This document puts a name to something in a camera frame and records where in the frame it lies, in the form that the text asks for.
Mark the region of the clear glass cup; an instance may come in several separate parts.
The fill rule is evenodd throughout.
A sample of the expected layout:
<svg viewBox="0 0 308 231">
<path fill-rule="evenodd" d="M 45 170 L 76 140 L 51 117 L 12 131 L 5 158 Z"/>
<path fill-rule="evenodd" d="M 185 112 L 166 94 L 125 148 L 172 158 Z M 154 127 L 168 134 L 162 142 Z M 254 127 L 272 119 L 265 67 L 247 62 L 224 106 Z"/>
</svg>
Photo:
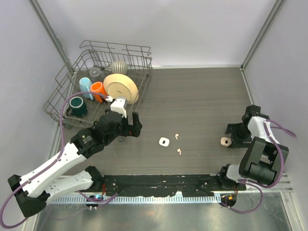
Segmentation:
<svg viewBox="0 0 308 231">
<path fill-rule="evenodd" d="M 93 67 L 89 70 L 89 74 L 91 77 L 98 77 L 101 74 L 101 70 L 98 67 Z"/>
</svg>

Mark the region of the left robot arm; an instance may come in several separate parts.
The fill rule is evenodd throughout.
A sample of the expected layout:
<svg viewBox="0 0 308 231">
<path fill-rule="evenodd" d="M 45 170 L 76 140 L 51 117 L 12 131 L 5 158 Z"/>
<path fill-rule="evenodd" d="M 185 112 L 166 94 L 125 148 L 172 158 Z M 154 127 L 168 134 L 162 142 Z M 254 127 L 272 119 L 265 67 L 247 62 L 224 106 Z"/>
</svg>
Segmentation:
<svg viewBox="0 0 308 231">
<path fill-rule="evenodd" d="M 24 217 L 29 218 L 42 211 L 54 199 L 81 190 L 97 192 L 102 188 L 103 176 L 89 166 L 73 176 L 60 179 L 66 171 L 102 151 L 119 136 L 138 137 L 142 124 L 139 114 L 132 113 L 133 123 L 115 111 L 108 111 L 98 121 L 80 130 L 62 151 L 26 175 L 12 175 L 8 179 L 16 201 Z"/>
</svg>

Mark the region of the light blue mug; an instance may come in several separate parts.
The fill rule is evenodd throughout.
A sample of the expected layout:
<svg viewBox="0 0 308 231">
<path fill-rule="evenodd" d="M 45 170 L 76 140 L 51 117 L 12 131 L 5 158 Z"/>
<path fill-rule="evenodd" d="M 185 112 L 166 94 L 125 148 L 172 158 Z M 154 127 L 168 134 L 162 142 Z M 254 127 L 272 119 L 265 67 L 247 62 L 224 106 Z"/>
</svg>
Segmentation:
<svg viewBox="0 0 308 231">
<path fill-rule="evenodd" d="M 88 77 L 83 77 L 79 81 L 79 88 L 81 92 L 83 93 L 83 97 L 86 99 L 94 100 L 94 97 L 90 92 L 90 88 L 92 86 L 93 82 Z"/>
</svg>

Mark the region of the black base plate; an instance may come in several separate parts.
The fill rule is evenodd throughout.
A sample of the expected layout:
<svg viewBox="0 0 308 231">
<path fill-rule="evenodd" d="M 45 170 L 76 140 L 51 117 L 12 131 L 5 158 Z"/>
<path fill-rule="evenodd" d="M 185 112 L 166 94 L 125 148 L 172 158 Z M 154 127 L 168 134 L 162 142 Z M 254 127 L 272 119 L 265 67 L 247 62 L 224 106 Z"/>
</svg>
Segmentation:
<svg viewBox="0 0 308 231">
<path fill-rule="evenodd" d="M 214 192 L 245 191 L 246 187 L 235 183 L 222 183 L 219 176 L 209 174 L 186 175 L 105 175 L 95 188 L 81 190 L 84 193 L 102 193 L 123 197 L 167 197 L 182 192 L 184 197 L 213 195 Z"/>
</svg>

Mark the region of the white earbud charging case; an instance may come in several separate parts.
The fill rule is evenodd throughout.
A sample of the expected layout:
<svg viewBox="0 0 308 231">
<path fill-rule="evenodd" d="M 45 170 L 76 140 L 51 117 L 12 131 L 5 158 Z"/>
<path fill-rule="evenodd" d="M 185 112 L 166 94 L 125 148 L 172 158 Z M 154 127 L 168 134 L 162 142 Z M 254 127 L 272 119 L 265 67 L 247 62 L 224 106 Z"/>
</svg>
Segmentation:
<svg viewBox="0 0 308 231">
<path fill-rule="evenodd" d="M 162 146 L 162 147 L 168 147 L 169 144 L 170 144 L 170 140 L 169 140 L 168 138 L 161 137 L 161 138 L 159 139 L 158 144 L 159 144 L 160 146 Z"/>
</svg>

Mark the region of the orange mug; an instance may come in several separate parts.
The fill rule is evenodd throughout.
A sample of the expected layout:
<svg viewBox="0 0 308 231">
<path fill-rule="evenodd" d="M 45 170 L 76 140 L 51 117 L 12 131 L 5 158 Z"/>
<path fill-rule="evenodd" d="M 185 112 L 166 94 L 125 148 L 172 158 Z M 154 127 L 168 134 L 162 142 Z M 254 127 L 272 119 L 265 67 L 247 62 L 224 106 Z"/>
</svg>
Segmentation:
<svg viewBox="0 0 308 231">
<path fill-rule="evenodd" d="M 107 96 L 108 94 L 106 93 L 105 89 L 104 89 L 104 85 L 103 82 L 95 82 L 91 85 L 90 87 L 90 91 L 91 92 L 95 92 L 95 93 L 100 93 L 103 94 L 105 96 Z M 103 103 L 105 102 L 105 97 L 102 97 L 98 94 L 93 94 L 94 99 L 99 102 L 99 103 Z"/>
</svg>

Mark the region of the striped ceramic cup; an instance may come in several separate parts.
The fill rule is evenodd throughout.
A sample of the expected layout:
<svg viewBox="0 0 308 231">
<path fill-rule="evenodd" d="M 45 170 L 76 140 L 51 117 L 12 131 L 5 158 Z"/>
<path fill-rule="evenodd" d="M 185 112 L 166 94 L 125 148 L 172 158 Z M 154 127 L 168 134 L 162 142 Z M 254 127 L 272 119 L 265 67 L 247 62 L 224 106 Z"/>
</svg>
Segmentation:
<svg viewBox="0 0 308 231">
<path fill-rule="evenodd" d="M 128 64 L 125 61 L 113 61 L 107 67 L 107 70 L 113 74 L 123 74 L 128 72 Z"/>
</svg>

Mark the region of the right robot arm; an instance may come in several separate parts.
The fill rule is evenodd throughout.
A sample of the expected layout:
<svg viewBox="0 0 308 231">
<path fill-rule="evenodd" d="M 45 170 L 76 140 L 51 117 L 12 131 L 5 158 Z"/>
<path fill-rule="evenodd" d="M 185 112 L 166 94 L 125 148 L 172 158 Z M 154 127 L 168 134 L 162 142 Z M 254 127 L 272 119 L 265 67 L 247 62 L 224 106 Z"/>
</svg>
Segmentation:
<svg viewBox="0 0 308 231">
<path fill-rule="evenodd" d="M 273 120 L 261 113 L 256 105 L 246 107 L 242 121 L 228 124 L 220 143 L 227 148 L 245 148 L 239 164 L 222 167 L 217 178 L 218 186 L 228 190 L 240 183 L 252 183 L 263 188 L 274 187 L 282 177 L 288 147 L 275 138 L 271 124 Z"/>
</svg>

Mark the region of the dark green mug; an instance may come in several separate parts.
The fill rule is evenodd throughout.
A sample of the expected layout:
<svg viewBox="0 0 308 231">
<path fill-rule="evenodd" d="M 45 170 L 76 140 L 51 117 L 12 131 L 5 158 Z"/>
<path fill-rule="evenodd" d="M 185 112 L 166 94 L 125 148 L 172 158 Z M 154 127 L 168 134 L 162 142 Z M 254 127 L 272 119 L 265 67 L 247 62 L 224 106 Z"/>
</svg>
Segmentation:
<svg viewBox="0 0 308 231">
<path fill-rule="evenodd" d="M 69 108 L 72 111 L 72 115 L 75 117 L 84 117 L 88 113 L 85 101 L 79 96 L 70 99 Z"/>
</svg>

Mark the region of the beige plate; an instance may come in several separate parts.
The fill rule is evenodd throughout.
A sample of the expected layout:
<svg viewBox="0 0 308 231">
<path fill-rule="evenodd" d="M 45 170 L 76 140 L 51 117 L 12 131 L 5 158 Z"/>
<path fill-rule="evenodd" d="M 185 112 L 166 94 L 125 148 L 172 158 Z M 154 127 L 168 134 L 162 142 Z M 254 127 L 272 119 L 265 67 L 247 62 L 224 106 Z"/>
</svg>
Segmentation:
<svg viewBox="0 0 308 231">
<path fill-rule="evenodd" d="M 114 99 L 125 98 L 128 104 L 134 104 L 139 99 L 137 85 L 126 75 L 110 74 L 104 79 L 103 86 L 106 93 Z"/>
</svg>

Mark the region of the pink earbud case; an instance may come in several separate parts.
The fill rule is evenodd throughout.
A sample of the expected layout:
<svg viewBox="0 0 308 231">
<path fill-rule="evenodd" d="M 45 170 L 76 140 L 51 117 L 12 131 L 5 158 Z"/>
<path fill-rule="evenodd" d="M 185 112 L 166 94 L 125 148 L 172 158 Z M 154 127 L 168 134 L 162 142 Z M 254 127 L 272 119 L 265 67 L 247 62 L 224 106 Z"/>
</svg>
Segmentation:
<svg viewBox="0 0 308 231">
<path fill-rule="evenodd" d="M 231 145 L 231 143 L 232 143 L 232 141 L 231 141 L 230 138 L 222 137 L 222 138 L 220 139 L 220 144 L 221 144 L 222 146 L 228 147 L 228 146 Z"/>
</svg>

